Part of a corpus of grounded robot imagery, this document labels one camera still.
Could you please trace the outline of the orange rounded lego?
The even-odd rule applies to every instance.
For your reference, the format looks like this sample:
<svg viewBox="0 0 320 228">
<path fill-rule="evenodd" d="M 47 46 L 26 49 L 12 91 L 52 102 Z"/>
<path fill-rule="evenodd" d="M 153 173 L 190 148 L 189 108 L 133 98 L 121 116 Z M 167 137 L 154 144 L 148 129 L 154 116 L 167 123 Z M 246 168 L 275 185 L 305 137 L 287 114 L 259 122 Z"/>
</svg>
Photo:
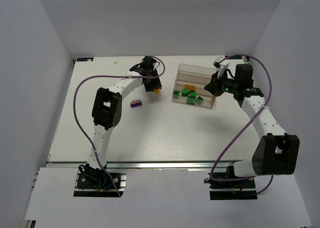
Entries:
<svg viewBox="0 0 320 228">
<path fill-rule="evenodd" d="M 156 89 L 153 90 L 153 92 L 156 93 L 156 94 L 159 94 L 161 92 L 161 89 L 160 88 L 156 88 Z"/>
</svg>

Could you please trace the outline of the yellow rectangular lego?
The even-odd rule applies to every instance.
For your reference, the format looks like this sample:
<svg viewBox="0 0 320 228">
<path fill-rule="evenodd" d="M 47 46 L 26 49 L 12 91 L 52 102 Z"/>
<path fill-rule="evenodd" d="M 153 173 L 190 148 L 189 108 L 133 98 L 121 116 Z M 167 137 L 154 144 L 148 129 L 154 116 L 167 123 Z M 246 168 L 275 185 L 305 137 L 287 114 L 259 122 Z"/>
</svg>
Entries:
<svg viewBox="0 0 320 228">
<path fill-rule="evenodd" d="M 184 86 L 184 89 L 189 89 L 191 92 L 195 92 L 196 91 L 196 86 L 195 85 L 186 84 Z"/>
</svg>

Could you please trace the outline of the small green lego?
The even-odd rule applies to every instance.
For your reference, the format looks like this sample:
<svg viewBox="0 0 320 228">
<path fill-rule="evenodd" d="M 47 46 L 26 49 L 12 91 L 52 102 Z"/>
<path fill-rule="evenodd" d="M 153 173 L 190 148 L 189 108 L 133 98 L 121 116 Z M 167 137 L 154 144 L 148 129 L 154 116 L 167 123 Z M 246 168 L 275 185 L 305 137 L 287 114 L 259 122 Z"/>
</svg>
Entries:
<svg viewBox="0 0 320 228">
<path fill-rule="evenodd" d="M 180 92 L 178 90 L 174 90 L 172 93 L 172 97 L 174 99 L 178 99 L 180 97 Z"/>
</svg>

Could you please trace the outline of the green rounded lego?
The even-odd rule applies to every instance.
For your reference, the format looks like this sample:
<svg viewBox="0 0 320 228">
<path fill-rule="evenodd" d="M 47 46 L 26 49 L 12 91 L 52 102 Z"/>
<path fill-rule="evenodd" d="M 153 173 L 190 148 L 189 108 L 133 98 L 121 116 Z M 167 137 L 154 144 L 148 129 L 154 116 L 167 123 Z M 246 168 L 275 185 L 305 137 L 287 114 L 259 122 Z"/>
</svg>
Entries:
<svg viewBox="0 0 320 228">
<path fill-rule="evenodd" d="M 181 91 L 181 96 L 182 96 L 182 97 L 187 97 L 187 96 L 190 95 L 190 93 L 191 93 L 191 90 L 190 90 L 190 89 L 183 89 L 183 90 Z"/>
</svg>

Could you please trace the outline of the green square lego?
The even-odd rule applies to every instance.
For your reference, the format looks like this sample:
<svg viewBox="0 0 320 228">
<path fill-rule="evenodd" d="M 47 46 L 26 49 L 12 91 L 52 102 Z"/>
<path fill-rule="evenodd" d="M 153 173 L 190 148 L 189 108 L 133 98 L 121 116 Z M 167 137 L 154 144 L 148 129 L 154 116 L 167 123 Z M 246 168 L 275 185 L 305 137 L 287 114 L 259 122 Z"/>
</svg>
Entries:
<svg viewBox="0 0 320 228">
<path fill-rule="evenodd" d="M 195 98 L 193 98 L 193 97 L 187 97 L 187 99 L 186 99 L 186 103 L 187 104 L 191 104 L 191 105 L 194 105 L 195 103 L 196 103 L 196 99 Z"/>
</svg>

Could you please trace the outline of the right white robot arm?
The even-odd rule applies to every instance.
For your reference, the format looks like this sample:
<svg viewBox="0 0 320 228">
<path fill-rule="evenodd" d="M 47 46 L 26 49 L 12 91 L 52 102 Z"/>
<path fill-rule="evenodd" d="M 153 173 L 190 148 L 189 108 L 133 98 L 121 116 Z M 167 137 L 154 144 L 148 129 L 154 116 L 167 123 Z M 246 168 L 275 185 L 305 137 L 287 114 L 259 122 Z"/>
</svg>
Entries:
<svg viewBox="0 0 320 228">
<path fill-rule="evenodd" d="M 267 108 L 262 91 L 253 86 L 253 67 L 238 64 L 234 77 L 228 77 L 228 64 L 218 64 L 217 71 L 204 89 L 215 97 L 223 93 L 233 95 L 240 108 L 250 118 L 259 143 L 252 158 L 236 161 L 228 181 L 265 175 L 292 175 L 296 169 L 300 140 L 288 134 Z"/>
</svg>

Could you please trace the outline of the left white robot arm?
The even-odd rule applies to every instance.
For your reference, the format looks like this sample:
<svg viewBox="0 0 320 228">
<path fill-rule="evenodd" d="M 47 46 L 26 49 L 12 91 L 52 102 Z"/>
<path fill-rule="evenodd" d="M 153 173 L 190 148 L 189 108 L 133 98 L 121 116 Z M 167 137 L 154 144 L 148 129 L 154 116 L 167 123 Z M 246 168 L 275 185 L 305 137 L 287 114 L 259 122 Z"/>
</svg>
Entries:
<svg viewBox="0 0 320 228">
<path fill-rule="evenodd" d="M 165 70 L 166 66 L 162 60 L 155 56 L 145 56 L 140 63 L 131 67 L 126 75 L 94 75 L 85 78 L 76 87 L 72 102 L 74 119 L 91 145 L 89 158 L 85 165 L 79 167 L 79 171 L 94 188 L 104 188 L 109 184 L 117 187 L 114 178 L 106 170 L 107 150 L 111 134 L 122 117 L 123 100 L 140 86 L 144 86 L 146 92 L 160 90 L 162 88 L 160 77 Z M 119 81 L 108 88 L 100 87 L 97 90 L 91 112 L 94 135 L 90 138 L 77 117 L 76 102 L 81 86 L 97 78 L 112 78 Z"/>
</svg>

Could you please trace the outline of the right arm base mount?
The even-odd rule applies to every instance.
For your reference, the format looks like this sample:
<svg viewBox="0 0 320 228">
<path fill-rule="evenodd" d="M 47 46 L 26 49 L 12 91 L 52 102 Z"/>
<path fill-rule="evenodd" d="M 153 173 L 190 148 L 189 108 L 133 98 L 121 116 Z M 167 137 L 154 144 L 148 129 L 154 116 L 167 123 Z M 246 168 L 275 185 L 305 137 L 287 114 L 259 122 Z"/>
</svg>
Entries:
<svg viewBox="0 0 320 228">
<path fill-rule="evenodd" d="M 210 177 L 204 179 L 205 184 L 209 184 L 210 200 L 215 201 L 235 201 L 235 200 L 257 200 L 256 184 L 253 179 L 240 181 L 222 181 L 222 179 L 235 179 L 233 163 L 230 162 L 224 171 L 214 172 L 213 176 L 218 181 L 213 181 Z"/>
</svg>

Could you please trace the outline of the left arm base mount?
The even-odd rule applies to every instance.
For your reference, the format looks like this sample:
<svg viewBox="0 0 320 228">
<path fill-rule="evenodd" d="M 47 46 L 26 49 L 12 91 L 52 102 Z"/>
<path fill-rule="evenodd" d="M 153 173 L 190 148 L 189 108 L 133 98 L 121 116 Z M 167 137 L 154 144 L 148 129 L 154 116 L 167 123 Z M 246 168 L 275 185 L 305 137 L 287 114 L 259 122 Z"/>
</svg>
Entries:
<svg viewBox="0 0 320 228">
<path fill-rule="evenodd" d="M 88 164 L 78 166 L 73 196 L 86 198 L 120 198 L 126 187 L 127 174 L 111 172 Z"/>
</svg>

